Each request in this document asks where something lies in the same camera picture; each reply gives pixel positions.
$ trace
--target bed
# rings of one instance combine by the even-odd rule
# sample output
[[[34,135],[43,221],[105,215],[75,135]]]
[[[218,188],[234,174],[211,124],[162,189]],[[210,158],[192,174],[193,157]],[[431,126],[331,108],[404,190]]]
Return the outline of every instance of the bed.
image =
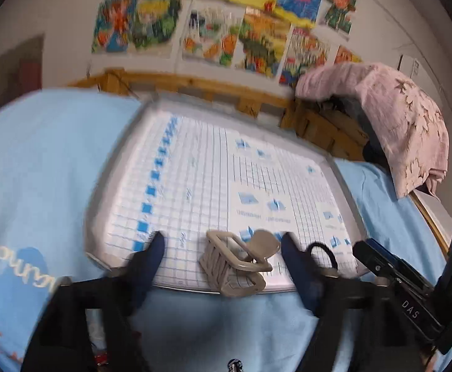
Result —
[[[42,91],[4,108],[0,113],[3,371],[19,370],[29,336],[57,277],[85,280],[102,273],[83,251],[84,211],[106,158],[140,106],[135,97],[128,96],[141,95],[139,91],[145,88],[137,87],[140,84],[150,85],[146,90],[155,87],[199,95],[211,104],[218,104],[220,95],[232,95],[237,98],[233,107],[252,121],[262,117],[262,106],[269,104],[281,110],[280,125],[286,129],[292,127],[299,105],[294,100],[193,77],[110,69],[70,85],[92,91]],[[355,151],[349,149],[348,139],[357,144],[351,136],[333,124],[329,131],[324,130],[324,121],[310,116],[302,137],[356,159],[352,156]],[[310,122],[317,124],[307,132]],[[377,166],[346,159],[337,160],[337,165],[368,235],[435,283],[445,265],[441,248],[448,246],[431,219],[421,215],[414,198],[397,201],[390,177]],[[334,370],[348,367],[356,317],[351,313],[348,318]],[[151,291],[132,320],[142,333],[142,351],[155,371],[225,370],[230,359],[238,358],[250,371],[289,372],[295,370],[316,322],[296,293],[230,300],[161,289]],[[95,337],[100,335],[96,322],[90,329]],[[452,350],[438,359],[436,366],[442,369],[451,356]]]

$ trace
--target blue bed sheet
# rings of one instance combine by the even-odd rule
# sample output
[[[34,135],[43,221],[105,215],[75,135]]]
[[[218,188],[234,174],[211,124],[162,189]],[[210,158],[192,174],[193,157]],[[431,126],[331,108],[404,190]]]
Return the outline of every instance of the blue bed sheet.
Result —
[[[96,278],[83,251],[83,216],[118,136],[140,103],[81,90],[26,96],[0,111],[0,367],[19,371],[55,279]],[[369,236],[431,282],[444,259],[411,202],[397,200],[388,175],[365,163],[337,162]],[[159,371],[295,370],[317,319],[296,293],[228,299],[153,289],[133,317],[142,350]],[[351,312],[334,370],[347,370],[356,326]],[[445,360],[438,362],[438,367]]]

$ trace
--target column of blue squares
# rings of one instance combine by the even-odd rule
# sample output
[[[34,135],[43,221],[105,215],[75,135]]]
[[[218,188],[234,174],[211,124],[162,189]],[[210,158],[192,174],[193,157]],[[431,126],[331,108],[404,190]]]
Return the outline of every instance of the column of blue squares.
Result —
[[[148,223],[147,216],[152,215],[152,202],[157,197],[157,183],[161,179],[161,173],[166,165],[166,160],[169,156],[169,149],[172,143],[172,138],[176,132],[176,124],[178,119],[176,116],[172,116],[167,124],[166,130],[162,135],[161,144],[157,149],[156,156],[153,160],[153,169],[150,171],[149,182],[145,189],[147,196],[147,202],[142,203],[142,214],[144,214],[145,220],[138,221],[137,231],[142,233],[148,233],[150,225]],[[134,251],[141,251],[144,248],[144,243],[141,241],[135,241],[133,243]]]

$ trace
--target pink cloth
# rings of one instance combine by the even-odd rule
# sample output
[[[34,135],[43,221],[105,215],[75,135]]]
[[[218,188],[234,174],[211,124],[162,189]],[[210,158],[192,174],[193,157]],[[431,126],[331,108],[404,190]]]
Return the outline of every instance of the pink cloth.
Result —
[[[410,78],[381,63],[341,63],[303,75],[296,96],[360,101],[391,169],[397,197],[426,182],[432,194],[445,177],[448,132],[437,104]]]

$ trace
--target white tray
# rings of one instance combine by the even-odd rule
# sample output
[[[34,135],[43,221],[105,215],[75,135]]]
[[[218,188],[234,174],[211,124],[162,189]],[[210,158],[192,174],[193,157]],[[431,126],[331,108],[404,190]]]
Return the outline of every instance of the white tray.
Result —
[[[106,268],[120,267],[159,230],[166,253],[154,284],[213,292],[198,263],[205,232],[248,240],[257,228],[291,231],[302,249],[326,243],[343,274],[358,274],[351,244],[366,232],[329,154],[199,99],[156,94],[125,130],[95,188],[86,252]],[[322,251],[317,256],[330,265]],[[270,263],[265,292],[294,289],[281,255]]]

